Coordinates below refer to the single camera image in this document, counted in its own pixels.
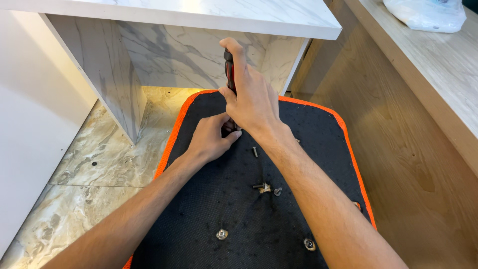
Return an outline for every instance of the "bolt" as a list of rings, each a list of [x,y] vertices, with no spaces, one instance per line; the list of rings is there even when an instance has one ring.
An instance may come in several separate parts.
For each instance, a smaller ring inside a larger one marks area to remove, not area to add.
[[[219,240],[224,240],[228,236],[228,232],[224,229],[220,229],[219,232],[217,232],[216,237]]]
[[[265,186],[264,186],[264,183],[263,183],[261,185],[254,185],[252,187],[255,188],[255,189],[257,189],[257,188],[263,188],[264,189]]]
[[[254,156],[257,158],[257,150],[256,150],[256,146],[252,148],[252,151],[254,151]]]
[[[274,195],[279,196],[281,194],[282,188],[278,188],[274,190]]]
[[[315,250],[315,243],[309,238],[304,239],[304,245],[305,245],[305,248],[307,248],[307,250],[310,250],[310,251]]]

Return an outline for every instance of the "marble desk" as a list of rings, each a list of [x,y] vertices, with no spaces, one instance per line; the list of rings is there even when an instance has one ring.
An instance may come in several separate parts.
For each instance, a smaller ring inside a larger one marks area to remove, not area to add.
[[[231,36],[284,94],[311,38],[342,27],[321,0],[2,0],[37,12],[131,144],[146,106],[141,86],[225,85]]]

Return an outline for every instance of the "screwdriver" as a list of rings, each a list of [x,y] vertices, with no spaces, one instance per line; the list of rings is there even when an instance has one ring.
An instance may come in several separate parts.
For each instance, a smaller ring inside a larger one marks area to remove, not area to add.
[[[234,84],[234,60],[232,59],[232,54],[228,51],[228,49],[224,51],[224,59],[226,60],[224,70],[226,72],[226,77],[228,78],[228,88],[237,95],[236,84]]]

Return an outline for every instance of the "black mesh fabric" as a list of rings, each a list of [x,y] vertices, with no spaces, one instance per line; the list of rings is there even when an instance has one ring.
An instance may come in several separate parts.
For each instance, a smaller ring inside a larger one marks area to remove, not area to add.
[[[186,151],[199,120],[225,107],[219,92],[198,95],[187,110],[168,164]],[[310,158],[360,204],[370,221],[344,133],[333,115],[288,101],[279,101],[279,108],[281,120]],[[281,187],[281,195],[252,188],[262,182],[272,189]],[[220,229],[228,231],[224,241],[216,238]],[[290,188],[261,147],[243,132],[229,151],[206,164],[178,192],[134,252],[131,268],[327,268],[318,248],[305,248],[305,238],[313,235]]]

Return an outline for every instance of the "plastic bag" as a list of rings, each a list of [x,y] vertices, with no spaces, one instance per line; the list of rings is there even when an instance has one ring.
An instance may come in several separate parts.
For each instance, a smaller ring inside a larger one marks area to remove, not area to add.
[[[397,19],[413,30],[454,33],[467,16],[461,0],[383,0]]]

